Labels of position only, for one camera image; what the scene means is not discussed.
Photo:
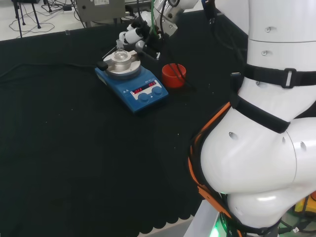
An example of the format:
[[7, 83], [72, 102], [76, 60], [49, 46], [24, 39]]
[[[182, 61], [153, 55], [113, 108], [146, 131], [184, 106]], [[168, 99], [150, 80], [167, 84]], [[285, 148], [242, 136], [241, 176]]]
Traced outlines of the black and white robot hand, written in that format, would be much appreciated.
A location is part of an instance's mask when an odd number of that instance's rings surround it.
[[119, 41], [130, 49], [142, 55], [159, 60], [164, 39], [153, 13], [143, 11], [128, 25], [125, 32], [119, 34]]

